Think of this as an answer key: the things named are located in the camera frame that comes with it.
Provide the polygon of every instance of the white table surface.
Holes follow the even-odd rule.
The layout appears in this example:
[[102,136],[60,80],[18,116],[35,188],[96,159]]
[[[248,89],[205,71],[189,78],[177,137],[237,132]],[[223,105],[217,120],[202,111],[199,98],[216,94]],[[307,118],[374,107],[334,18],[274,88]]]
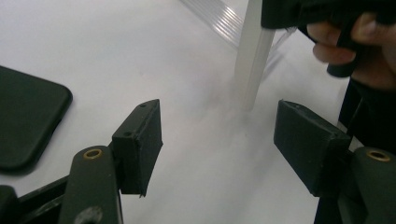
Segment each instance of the white table surface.
[[[247,0],[225,1],[241,15]],[[311,196],[273,143],[277,101],[332,123],[347,80],[326,74],[294,34],[273,55],[252,111],[238,109],[236,50],[178,0],[0,2],[0,64],[64,84],[74,101],[22,196],[107,144],[139,104],[161,100],[163,148],[146,198],[123,195],[125,223],[313,223]]]

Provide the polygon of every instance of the black phone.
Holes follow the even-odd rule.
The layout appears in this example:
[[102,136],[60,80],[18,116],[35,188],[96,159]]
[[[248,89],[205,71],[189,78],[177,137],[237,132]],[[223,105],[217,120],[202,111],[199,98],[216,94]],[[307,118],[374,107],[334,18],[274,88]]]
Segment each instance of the black phone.
[[72,100],[63,85],[0,66],[0,171],[32,171]]

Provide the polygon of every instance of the transparent plastic tube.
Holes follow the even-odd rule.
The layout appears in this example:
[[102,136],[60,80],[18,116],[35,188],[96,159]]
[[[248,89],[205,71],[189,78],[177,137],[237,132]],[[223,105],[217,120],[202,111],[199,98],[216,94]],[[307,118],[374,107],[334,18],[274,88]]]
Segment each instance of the transparent plastic tube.
[[180,0],[227,43],[238,50],[235,63],[235,84],[241,106],[254,106],[265,65],[274,51],[296,31],[296,28],[275,31],[261,27],[262,0],[249,0],[242,20],[221,0]]

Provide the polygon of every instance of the black plastic part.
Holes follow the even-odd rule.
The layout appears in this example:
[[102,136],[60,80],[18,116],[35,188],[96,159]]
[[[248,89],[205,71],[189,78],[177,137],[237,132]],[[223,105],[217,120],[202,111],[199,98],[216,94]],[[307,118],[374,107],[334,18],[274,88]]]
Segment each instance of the black plastic part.
[[56,223],[59,219],[66,184],[67,176],[20,197],[19,223]]
[[348,135],[302,105],[279,101],[274,142],[314,196],[338,194]]
[[356,57],[351,63],[337,65],[329,64],[327,72],[334,77],[350,77],[358,65],[364,46],[353,41],[350,36],[350,32],[352,31],[356,19],[357,17],[353,17],[344,22],[337,42],[337,47],[354,51],[356,53]]
[[336,198],[320,198],[314,224],[343,224]]
[[120,195],[108,147],[89,147],[73,159],[60,224],[121,223]]
[[0,66],[0,171],[31,171],[71,102],[65,86]]
[[365,223],[396,223],[396,156],[361,147],[355,151],[350,166],[367,207]]
[[394,0],[262,0],[262,27],[281,29],[373,12],[393,23]]
[[396,16],[394,14],[379,13],[376,15],[375,20],[382,25],[393,25],[396,23]]
[[0,223],[13,224],[21,214],[21,205],[14,188],[0,186]]
[[348,129],[352,125],[353,118],[356,115],[356,110],[360,103],[361,95],[349,81],[346,88],[346,95],[341,106],[340,116],[338,117],[338,120]]
[[340,193],[338,196],[338,208],[343,220],[342,223],[361,224],[367,218],[367,210],[363,203],[353,201],[344,193]]
[[120,161],[122,194],[145,196],[155,162],[163,146],[160,101],[136,107],[113,134],[114,157]]

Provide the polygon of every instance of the finger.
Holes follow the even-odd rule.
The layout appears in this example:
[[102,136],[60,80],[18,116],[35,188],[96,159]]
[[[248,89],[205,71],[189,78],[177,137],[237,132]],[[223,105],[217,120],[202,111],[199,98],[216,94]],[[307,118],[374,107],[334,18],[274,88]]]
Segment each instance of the finger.
[[307,25],[308,34],[319,43],[335,46],[341,31],[330,23],[318,22]]
[[316,44],[313,51],[315,57],[320,61],[335,65],[350,63],[356,57],[356,53],[349,49],[337,48],[323,44]]
[[362,14],[352,29],[352,38],[368,45],[396,45],[396,24],[382,25],[373,13]]

